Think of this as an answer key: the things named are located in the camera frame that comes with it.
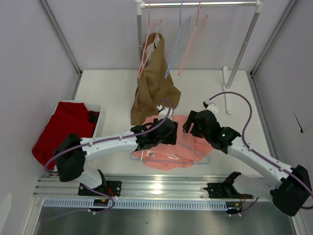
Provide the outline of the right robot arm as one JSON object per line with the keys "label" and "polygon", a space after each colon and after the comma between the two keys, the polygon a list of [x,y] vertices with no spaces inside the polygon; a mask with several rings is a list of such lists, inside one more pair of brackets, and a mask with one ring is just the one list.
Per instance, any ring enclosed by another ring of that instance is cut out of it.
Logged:
{"label": "right robot arm", "polygon": [[313,194],[306,168],[301,165],[292,167],[269,155],[262,155],[249,147],[239,132],[221,127],[209,110],[191,111],[183,131],[205,139],[214,149],[242,161],[262,175],[261,179],[252,180],[238,174],[223,186],[228,197],[247,193],[266,198],[282,213],[295,216],[305,208],[305,202]]}

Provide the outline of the pink pleated skirt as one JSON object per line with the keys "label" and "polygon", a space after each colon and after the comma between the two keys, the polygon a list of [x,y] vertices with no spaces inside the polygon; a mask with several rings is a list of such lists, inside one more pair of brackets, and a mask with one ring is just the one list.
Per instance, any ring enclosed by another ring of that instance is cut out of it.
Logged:
{"label": "pink pleated skirt", "polygon": [[205,139],[183,132],[187,116],[173,116],[173,121],[178,123],[175,145],[159,144],[149,150],[134,152],[133,158],[140,159],[148,167],[165,171],[210,163],[209,153],[213,147]]}

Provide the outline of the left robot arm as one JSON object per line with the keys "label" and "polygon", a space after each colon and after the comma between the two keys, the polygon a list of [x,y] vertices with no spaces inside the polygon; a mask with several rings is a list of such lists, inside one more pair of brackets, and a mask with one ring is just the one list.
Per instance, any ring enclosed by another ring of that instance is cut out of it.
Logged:
{"label": "left robot arm", "polygon": [[77,181],[100,196],[106,191],[107,183],[102,171],[89,167],[89,162],[119,152],[148,150],[159,144],[175,145],[177,129],[178,123],[166,118],[134,126],[115,136],[80,138],[70,134],[54,152],[59,180]]}

